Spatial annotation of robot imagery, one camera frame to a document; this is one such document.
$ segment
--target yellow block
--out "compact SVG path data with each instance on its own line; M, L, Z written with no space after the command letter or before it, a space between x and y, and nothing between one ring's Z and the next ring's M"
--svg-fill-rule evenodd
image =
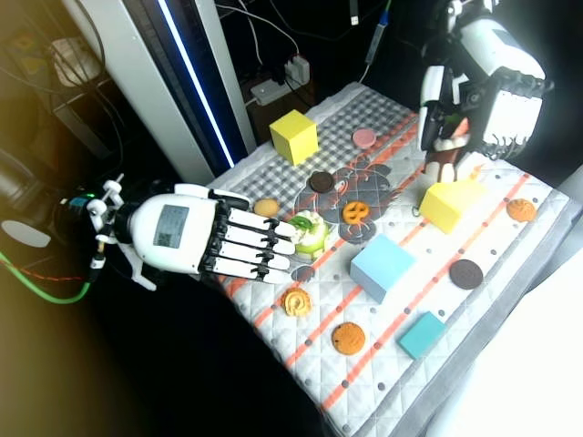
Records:
M419 212L444 233L449 234L474 203L486 193L486 188L474 180L451 183L437 182L425 193Z
M270 124L277 152L294 166L318 151L316 124L295 109Z

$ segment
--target toy block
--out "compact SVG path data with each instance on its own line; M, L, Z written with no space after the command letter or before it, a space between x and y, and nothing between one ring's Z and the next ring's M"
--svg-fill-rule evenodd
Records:
M387 291L413 263L408 252L381 234L353 258L350 277L374 300L383 303Z
M486 188L471 179L437 182L425 193L419 212L444 233L451 233L460 218L483 195Z
M318 151L316 124L295 109L270 124L277 152L297 166Z
M444 323L428 311L417 319L397 343L416 360L434 345L444 331Z

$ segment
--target cookie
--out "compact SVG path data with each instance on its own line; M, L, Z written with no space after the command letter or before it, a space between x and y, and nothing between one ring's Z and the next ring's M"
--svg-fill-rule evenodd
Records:
M369 215L371 210L363 202L350 202L343 209L343 219L349 225L358 225Z
M484 273L472 260L460 259L449 268L449 277L460 289L473 290L484 280Z
M363 348L366 337L356 323L347 321L338 325L332 333L334 348L344 355L354 355Z
M302 289L289 289L281 298L281 305L288 316L305 316L312 309L310 295Z
M525 198L509 201L506 205L506 212L516 221L532 221L537 217L537 209Z
M358 129L353 133L353 143L359 148L368 148L374 145L376 134L372 129Z
M253 212L262 217L275 217L280 210L280 205L274 198L261 198L253 206Z
M308 183L316 193L327 193L334 188L334 176L327 171L316 171L310 176Z

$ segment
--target white light strip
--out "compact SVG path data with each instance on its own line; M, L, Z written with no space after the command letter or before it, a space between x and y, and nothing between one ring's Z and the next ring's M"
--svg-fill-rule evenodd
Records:
M170 33L174 38L174 42L176 43L176 46L179 48L180 55L182 56L182 60L184 61L184 65L186 66L186 69L189 71L190 79L192 79L192 84L196 88L197 93L199 93L200 101L202 102L205 111L207 111L207 116L209 116L209 120L210 123L212 124L212 128L214 129L215 134L217 134L220 147L222 148L222 151L225 154L227 161L229 161L229 166L233 168L235 167L235 164L233 163L233 159L230 157L230 153L229 150L227 149L227 145L225 144L225 140L223 139L222 134L220 133L219 126L217 125L217 120L215 120L215 116L212 114L212 111L210 110L209 101L207 100L207 97L204 95L204 91L202 91L202 86L200 86L199 78L197 77L197 74L194 71L194 66L192 66L192 63L190 62L190 58L188 53L186 52L184 43L182 43L182 38L180 38L179 30L176 28L176 25L174 23L174 18L172 18L172 14L168 9L168 5L166 4L165 0L158 0L158 4L160 6L160 9L162 9L162 14L166 19L166 23L168 24Z

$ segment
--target blue cube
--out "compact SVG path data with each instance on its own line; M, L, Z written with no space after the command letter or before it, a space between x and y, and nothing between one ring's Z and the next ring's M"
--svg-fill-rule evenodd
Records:
M421 357L441 337L445 325L431 312L426 312L415 324L401 337L397 343L416 360Z
M350 277L374 300L382 303L386 292L413 265L414 258L385 235L378 235L350 264Z

